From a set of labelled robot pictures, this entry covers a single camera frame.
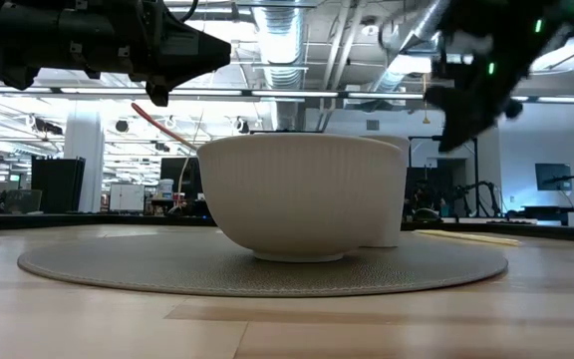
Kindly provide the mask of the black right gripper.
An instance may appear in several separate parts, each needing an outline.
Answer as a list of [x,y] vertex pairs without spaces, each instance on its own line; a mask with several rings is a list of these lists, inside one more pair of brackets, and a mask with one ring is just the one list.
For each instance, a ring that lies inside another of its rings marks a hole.
[[450,0],[437,28],[448,40],[471,42],[472,62],[453,76],[453,88],[427,88],[424,101],[445,114],[438,150],[449,153],[514,119],[523,106],[511,98],[532,63],[559,31],[574,25],[574,0]]

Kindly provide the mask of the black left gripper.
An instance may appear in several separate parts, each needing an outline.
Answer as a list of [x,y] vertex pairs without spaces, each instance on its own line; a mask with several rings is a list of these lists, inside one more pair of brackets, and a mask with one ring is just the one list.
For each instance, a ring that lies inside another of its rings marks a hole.
[[58,29],[72,68],[127,74],[160,107],[176,86],[230,64],[228,42],[185,25],[163,0],[71,0]]

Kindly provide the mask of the orange-handled metal fork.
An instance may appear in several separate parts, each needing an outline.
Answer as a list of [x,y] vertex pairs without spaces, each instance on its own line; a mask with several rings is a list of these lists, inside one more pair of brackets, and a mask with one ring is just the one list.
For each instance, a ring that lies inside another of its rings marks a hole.
[[136,103],[131,103],[131,107],[132,109],[139,115],[141,116],[143,119],[145,119],[147,122],[149,122],[151,125],[153,125],[154,127],[156,127],[157,129],[159,129],[161,132],[163,132],[164,134],[166,134],[167,136],[169,136],[170,138],[176,140],[177,142],[181,143],[182,145],[186,146],[187,148],[196,151],[197,150],[197,146],[192,144],[191,142],[185,140],[184,138],[182,138],[181,136],[177,135],[176,133],[174,133],[173,131],[167,129],[165,126],[161,125],[160,123],[158,123],[156,120],[154,120],[151,115],[149,115],[144,109],[142,109],[138,104]]

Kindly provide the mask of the off-white ribbed cup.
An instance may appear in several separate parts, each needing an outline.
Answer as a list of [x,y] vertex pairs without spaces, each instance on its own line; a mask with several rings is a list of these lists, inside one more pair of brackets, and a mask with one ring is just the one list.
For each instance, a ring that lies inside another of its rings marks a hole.
[[408,172],[408,151],[410,148],[410,140],[408,138],[399,136],[386,136],[386,135],[371,135],[366,136],[366,139],[376,140],[387,143],[400,150],[400,164],[394,180],[394,190],[396,192],[396,199],[394,201],[393,216],[389,222],[389,229],[386,233],[379,237],[371,238],[366,244],[367,248],[394,248],[399,244],[401,235],[403,208],[405,203],[405,192]]

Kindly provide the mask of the black background monitor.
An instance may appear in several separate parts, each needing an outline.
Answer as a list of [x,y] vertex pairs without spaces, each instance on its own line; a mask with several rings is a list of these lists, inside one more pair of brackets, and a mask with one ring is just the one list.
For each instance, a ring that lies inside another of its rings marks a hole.
[[160,178],[173,180],[172,190],[183,193],[188,199],[198,199],[198,195],[203,193],[197,157],[163,158]]

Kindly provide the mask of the light wooden chopstick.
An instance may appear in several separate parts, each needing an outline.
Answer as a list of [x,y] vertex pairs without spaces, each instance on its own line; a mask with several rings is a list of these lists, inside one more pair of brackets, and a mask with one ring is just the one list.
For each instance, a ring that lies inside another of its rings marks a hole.
[[436,230],[436,229],[415,230],[414,233],[422,234],[422,235],[428,235],[428,236],[441,237],[441,238],[449,238],[449,239],[473,241],[473,242],[482,242],[482,243],[496,244],[496,245],[520,246],[519,240],[504,238],[504,237],[486,236],[486,235],[479,235],[479,234],[470,234],[470,233],[453,232],[453,231]]

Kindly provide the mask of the white low cabinet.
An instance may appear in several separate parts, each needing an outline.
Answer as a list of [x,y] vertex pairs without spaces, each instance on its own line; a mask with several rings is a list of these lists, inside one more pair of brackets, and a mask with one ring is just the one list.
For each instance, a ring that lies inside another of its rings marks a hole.
[[109,211],[143,212],[144,185],[113,183],[110,189]]

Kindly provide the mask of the ribbed off-white bowl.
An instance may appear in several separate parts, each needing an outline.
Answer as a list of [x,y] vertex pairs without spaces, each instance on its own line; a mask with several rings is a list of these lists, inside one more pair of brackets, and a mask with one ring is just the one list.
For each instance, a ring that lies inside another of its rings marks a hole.
[[259,259],[334,261],[390,227],[400,150],[387,143],[272,133],[217,140],[197,156],[215,223]]

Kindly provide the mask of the tall black cabinet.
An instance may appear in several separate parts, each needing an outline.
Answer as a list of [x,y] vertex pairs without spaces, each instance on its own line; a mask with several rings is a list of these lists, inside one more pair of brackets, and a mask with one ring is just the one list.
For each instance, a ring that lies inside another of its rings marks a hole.
[[68,213],[79,210],[85,164],[83,158],[32,158],[31,189],[42,193],[41,211]]

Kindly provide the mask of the round grey woven placemat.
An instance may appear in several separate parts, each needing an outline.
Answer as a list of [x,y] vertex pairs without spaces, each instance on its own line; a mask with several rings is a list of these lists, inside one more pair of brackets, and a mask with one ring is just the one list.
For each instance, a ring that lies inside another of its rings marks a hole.
[[340,297],[467,284],[506,271],[498,248],[408,235],[322,263],[257,259],[218,232],[114,236],[28,250],[20,268],[100,287],[226,297]]

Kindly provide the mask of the silver ceiling ventilation duct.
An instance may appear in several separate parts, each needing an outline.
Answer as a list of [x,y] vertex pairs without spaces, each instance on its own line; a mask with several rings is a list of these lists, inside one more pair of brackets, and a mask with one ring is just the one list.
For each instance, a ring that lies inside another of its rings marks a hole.
[[[302,8],[286,6],[254,7],[252,13],[258,29],[258,45],[264,68],[266,87],[273,91],[296,91],[304,85],[303,39],[305,13]],[[281,98],[271,107],[276,131],[305,130],[304,103]]]

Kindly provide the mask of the dark wall monitor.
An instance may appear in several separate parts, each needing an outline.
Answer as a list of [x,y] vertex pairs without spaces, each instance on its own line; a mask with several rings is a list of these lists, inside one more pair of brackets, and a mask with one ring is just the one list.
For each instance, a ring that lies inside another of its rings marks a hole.
[[571,168],[567,164],[536,164],[537,189],[540,191],[571,191]]

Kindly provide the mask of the black aluminium table frame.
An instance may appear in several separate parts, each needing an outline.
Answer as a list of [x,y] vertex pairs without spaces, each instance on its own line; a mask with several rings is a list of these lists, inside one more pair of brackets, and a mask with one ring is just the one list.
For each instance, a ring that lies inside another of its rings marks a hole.
[[[216,227],[212,219],[198,217],[170,218],[113,214],[0,214],[0,230],[29,229],[76,225],[175,225]],[[574,227],[514,223],[417,223],[404,222],[402,231],[444,230],[453,232],[496,233],[574,241]]]

